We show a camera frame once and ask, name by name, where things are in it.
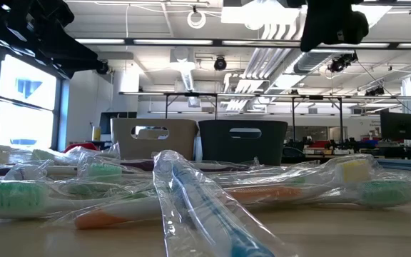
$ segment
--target plastic-wrapped toothbrush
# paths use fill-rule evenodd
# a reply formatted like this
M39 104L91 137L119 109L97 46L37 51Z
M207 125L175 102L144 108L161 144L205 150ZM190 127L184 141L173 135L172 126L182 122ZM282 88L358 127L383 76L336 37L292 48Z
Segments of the plastic-wrapped toothbrush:
M168 256L295 256L180 154L163 151L155 161ZM189 217L179 218L182 208Z

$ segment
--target wooden table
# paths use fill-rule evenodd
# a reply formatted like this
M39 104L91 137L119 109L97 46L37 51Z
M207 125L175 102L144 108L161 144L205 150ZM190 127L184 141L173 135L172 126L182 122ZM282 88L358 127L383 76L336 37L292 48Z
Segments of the wooden table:
M299 257L411 256L411 207L390 211L343 208L257 213ZM0 221L0 256L165 256L161 221L75 231L40 221Z

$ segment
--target security camera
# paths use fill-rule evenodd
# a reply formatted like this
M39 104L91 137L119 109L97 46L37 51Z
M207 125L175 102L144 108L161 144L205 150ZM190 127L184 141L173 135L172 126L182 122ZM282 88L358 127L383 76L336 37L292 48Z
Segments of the security camera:
M218 56L215 64L213 65L216 71L222 71L226 69L226 61L224 56Z

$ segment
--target cable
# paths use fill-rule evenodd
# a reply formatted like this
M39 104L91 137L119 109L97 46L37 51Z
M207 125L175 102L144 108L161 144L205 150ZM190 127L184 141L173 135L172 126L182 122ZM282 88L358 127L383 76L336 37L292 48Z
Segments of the cable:
M126 38L128 38L128 36L129 36L129 32L128 32L128 9L129 9L129 6L130 5L128 5L126 7L126 13L125 13Z
M144 6L139 6L139 5L131 5L131 6L134 6L134 7L140 8L140 9L144 9L144 10L147 10L147 11L154 11L154 12L162 13L162 14L186 13L186 12L189 13L189 12L191 12L191 11L159 11L159 10L153 10L153 9L150 9L150 8L147 8L147 7L144 7Z
M207 15L210 15L210 16L213 16L213 17L217 17L217 18L221 18L221 16L220 16L220 15L215 15L215 14L212 14L212 12L211 12L211 11L204 11L204 14L207 14Z
M406 11L389 11L386 14L409 14Z
M401 105L404 106L408 111L411 112L411 110L408 108L408 106L406 106L405 104L403 104L403 102L401 102L401 101L400 101L399 99L397 99L393 94L391 94L391 92L389 92L389 91L361 64L361 62L359 62L359 61L356 61L356 62L358 62L358 63L361 65L361 67L365 70L365 72L367 72L367 74L369 74L369 76L370 76L374 81L376 81L376 82L382 87L382 89L384 89L391 97L394 97L394 99L395 99L396 101L398 101L399 104L401 104Z
M201 15L201 19L199 21L193 21L191 17L194 15L194 11L190 12L188 14L188 17L186 18L186 21L188 22L188 25L193 28L193 29L200 29L204 27L206 24L206 15L204 14L203 11L197 11L198 14Z

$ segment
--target ceiling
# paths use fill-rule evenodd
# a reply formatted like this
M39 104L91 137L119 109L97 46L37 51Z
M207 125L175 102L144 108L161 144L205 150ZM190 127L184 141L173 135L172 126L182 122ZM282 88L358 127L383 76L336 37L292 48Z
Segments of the ceiling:
M263 30L252 31L243 24L222 24L220 18L206 15L206 23L201 29L193 29L187 24L188 12L169 12L165 17L161 6L146 6L156 11L147 11L135 6L106 6L93 3L67 1L76 18L66 27L75 38L189 38L189 39L259 39ZM211 0L209 8L200 10L219 12L222 1ZM167 6L167 11L190 11L190 7ZM411 41L410 8L393 7L391 11L407 11L407 14L386 14L371 28L366 41ZM178 71L169 68L171 47L152 46L90 46L98 53L120 53L121 58L109 60L117 70L128 65L125 54L130 52L145 71L141 85L149 90L152 85L174 85L181 80ZM252 48L193 48L196 68L193 78L203 81L223 81L226 72L214 71L213 63L217 55L224 55L228 62L227 70L244 70L250 61ZM411 71L411 51L357 51L360 63L353 64L344 73L331 77L322 65L312 76L306 76L299 88L301 94L348 94L375 79L385 78L385 87L392 93L400 92L400 78Z

